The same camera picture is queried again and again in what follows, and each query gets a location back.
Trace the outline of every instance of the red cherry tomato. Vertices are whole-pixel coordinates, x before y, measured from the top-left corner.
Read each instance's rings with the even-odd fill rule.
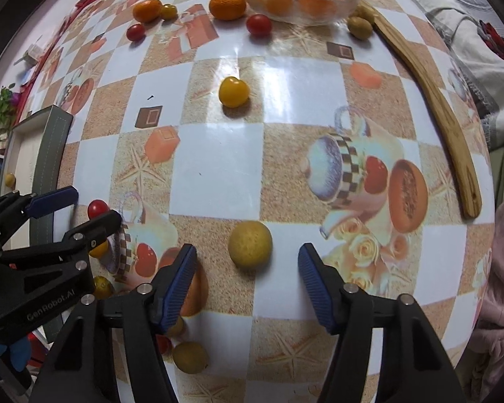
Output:
[[[157,339],[159,353],[164,355],[172,347],[172,341],[163,335],[155,335],[155,338]]]
[[[271,33],[272,23],[265,15],[252,15],[247,19],[247,29],[251,35],[267,36]]]
[[[108,212],[109,210],[110,208],[108,204],[106,204],[103,200],[93,200],[87,207],[87,217],[91,220],[92,218]]]
[[[388,169],[386,169],[383,161],[375,156],[368,156],[365,169],[364,190],[368,194],[380,194],[383,192],[386,189],[388,181]]]
[[[127,29],[127,39],[136,42],[145,37],[145,28],[141,24],[133,24]]]
[[[142,277],[151,277],[157,269],[157,255],[153,249],[141,242],[136,248],[137,261],[134,265],[136,274]]]

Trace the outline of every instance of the green plant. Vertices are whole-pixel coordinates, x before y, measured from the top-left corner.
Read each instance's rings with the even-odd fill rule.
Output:
[[[7,88],[2,86],[0,90],[0,133],[9,131],[15,122],[16,107],[11,104],[11,88],[14,86],[15,83],[12,83]]]

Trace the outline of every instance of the pink blanket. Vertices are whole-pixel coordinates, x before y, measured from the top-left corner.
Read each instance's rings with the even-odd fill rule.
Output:
[[[477,353],[489,353],[490,361],[482,378],[480,401],[504,373],[504,203],[495,216],[489,284],[479,321],[468,347]]]

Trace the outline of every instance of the yellow fruit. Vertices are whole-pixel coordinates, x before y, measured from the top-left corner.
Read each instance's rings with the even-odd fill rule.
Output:
[[[229,236],[228,252],[240,268],[254,269],[263,265],[272,253],[271,232],[259,221],[240,222]]]
[[[375,16],[373,10],[367,8],[366,6],[358,5],[351,16],[356,16],[358,18],[363,18],[372,26],[375,24]]]
[[[216,19],[232,21],[245,14],[247,4],[245,0],[210,0],[209,11]]]
[[[95,284],[95,291],[93,292],[93,295],[97,300],[104,300],[113,295],[114,286],[106,277],[95,276],[93,278],[93,283]]]
[[[291,0],[262,0],[265,9],[277,16],[286,16],[291,10],[293,2]]]
[[[162,3],[159,0],[144,0],[133,7],[133,18],[139,23],[150,23],[161,14]]]
[[[161,8],[161,18],[164,21],[168,21],[168,19],[174,19],[177,17],[177,7],[173,4],[165,4]]]
[[[248,85],[237,77],[226,77],[219,88],[219,100],[226,107],[239,107],[250,96]]]
[[[179,336],[185,330],[185,323],[183,322],[183,318],[180,316],[177,317],[176,323],[168,329],[168,331],[164,334],[164,336],[168,336],[168,338],[175,338]]]
[[[187,374],[201,373],[209,362],[205,348],[197,342],[182,342],[173,349],[172,357],[176,367]]]
[[[109,249],[109,241],[106,240],[101,245],[98,245],[93,250],[91,250],[89,254],[91,257],[94,257],[95,259],[101,259],[108,249]]]
[[[357,16],[352,16],[347,20],[347,28],[353,36],[361,41],[368,39],[374,31],[374,28],[368,21]]]
[[[327,17],[336,13],[336,3],[333,0],[299,0],[299,7],[304,13],[315,17]]]
[[[15,189],[16,178],[11,172],[7,173],[4,177],[4,185],[8,188]]]

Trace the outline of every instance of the mandarin orange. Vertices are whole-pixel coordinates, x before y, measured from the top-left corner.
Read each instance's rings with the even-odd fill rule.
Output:
[[[232,21],[245,14],[245,0],[210,0],[209,11],[216,19]]]
[[[133,7],[133,18],[139,23],[150,23],[161,14],[162,3],[159,0],[144,0]]]

